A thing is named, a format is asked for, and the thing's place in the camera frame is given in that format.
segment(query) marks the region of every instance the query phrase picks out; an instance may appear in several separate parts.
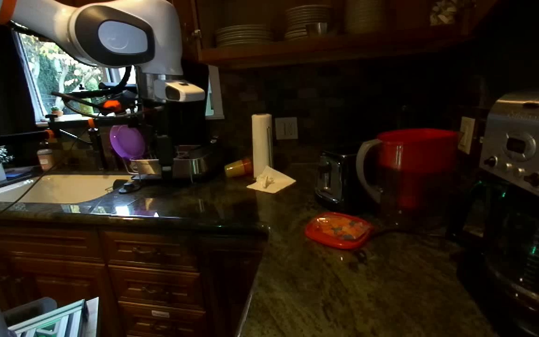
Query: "granite countertop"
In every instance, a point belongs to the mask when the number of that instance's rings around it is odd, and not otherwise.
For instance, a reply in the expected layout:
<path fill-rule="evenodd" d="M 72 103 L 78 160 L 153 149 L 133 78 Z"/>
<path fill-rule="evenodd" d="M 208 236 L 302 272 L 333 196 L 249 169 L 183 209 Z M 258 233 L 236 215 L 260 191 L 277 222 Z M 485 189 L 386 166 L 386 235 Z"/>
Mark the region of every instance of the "granite countertop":
<path fill-rule="evenodd" d="M 243 337 L 496 336 L 456 278 L 451 254 L 458 246 L 391 233 L 357 252 L 324 247 L 303 233 L 325 211 L 313 197 L 316 168 L 293 165 L 284 172 L 297 183 L 277 194 L 246 189 L 250 178 L 219 176 L 77 205 L 19 203 L 1 217 L 268 233 Z M 362 217 L 381 227 L 371 215 Z"/>

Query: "tree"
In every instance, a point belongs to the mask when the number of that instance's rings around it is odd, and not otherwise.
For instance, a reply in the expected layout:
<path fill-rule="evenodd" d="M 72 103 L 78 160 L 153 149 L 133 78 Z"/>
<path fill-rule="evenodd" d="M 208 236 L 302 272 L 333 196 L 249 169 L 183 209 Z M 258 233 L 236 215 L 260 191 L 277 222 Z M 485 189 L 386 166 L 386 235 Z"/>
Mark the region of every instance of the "tree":
<path fill-rule="evenodd" d="M 53 98 L 51 91 L 73 92 L 81 84 L 87 90 L 98 89 L 103 77 L 101 68 L 78 62 L 54 42 L 39 41 L 37 37 L 25 34 L 20 34 L 20 37 L 30 73 L 46 109 L 51 105 L 64 108 L 61 98 Z"/>

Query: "outlet cover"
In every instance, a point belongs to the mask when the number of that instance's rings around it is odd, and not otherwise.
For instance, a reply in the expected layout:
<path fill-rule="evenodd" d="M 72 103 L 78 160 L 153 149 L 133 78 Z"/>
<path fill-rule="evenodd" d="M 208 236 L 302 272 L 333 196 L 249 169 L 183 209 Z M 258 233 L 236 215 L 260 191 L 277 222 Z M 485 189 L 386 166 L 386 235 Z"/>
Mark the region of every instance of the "outlet cover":
<path fill-rule="evenodd" d="M 475 128 L 475 119 L 469 117 L 462 117 L 460 119 L 460 142 L 458 145 L 459 150 L 469 154 L 471 151 L 471 142 L 473 141 L 473 129 Z"/>
<path fill-rule="evenodd" d="M 283 117 L 274 119 L 276 123 L 276 139 L 298 139 L 299 130 L 297 128 L 296 117 Z"/>

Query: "white sink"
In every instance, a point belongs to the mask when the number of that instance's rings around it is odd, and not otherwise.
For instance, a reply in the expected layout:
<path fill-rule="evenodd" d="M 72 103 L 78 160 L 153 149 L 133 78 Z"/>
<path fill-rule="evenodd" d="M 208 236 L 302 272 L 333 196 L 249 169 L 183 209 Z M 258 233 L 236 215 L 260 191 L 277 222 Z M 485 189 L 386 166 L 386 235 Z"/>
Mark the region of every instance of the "white sink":
<path fill-rule="evenodd" d="M 130 180 L 128 175 L 47 175 L 20 200 L 23 203 L 77 204 L 111 192 L 116 179 Z M 19 198 L 36 178 L 0 187 L 0 201 Z"/>

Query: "purple plate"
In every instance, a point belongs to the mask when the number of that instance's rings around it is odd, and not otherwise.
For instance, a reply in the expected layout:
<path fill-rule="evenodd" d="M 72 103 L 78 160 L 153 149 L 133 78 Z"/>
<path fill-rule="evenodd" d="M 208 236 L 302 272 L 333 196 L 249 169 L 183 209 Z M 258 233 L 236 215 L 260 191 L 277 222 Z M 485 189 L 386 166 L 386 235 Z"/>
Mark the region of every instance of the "purple plate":
<path fill-rule="evenodd" d="M 124 159 L 139 159 L 145 154 L 145 140 L 137 128 L 128 125 L 114 125 L 109 132 L 111 147 Z"/>

